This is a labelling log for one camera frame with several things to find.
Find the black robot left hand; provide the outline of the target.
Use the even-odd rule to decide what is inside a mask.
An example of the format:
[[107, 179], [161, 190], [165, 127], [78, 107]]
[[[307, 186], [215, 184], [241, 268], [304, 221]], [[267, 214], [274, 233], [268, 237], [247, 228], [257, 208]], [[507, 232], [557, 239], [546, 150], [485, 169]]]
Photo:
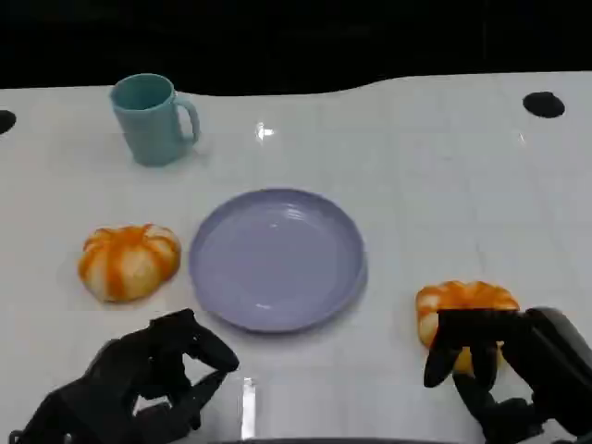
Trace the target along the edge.
[[235, 352], [191, 309], [112, 339], [78, 379], [50, 392], [11, 443], [172, 443], [200, 428], [201, 410]]

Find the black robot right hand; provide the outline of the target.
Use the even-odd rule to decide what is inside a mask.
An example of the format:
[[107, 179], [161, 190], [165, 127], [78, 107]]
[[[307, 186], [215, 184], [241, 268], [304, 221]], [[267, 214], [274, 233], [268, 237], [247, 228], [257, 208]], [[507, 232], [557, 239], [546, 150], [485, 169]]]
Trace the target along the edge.
[[[532, 390], [529, 401], [496, 401], [499, 357]], [[591, 349], [559, 310], [443, 309], [424, 384], [448, 376], [488, 443], [521, 443], [557, 421], [577, 442], [591, 440]]]

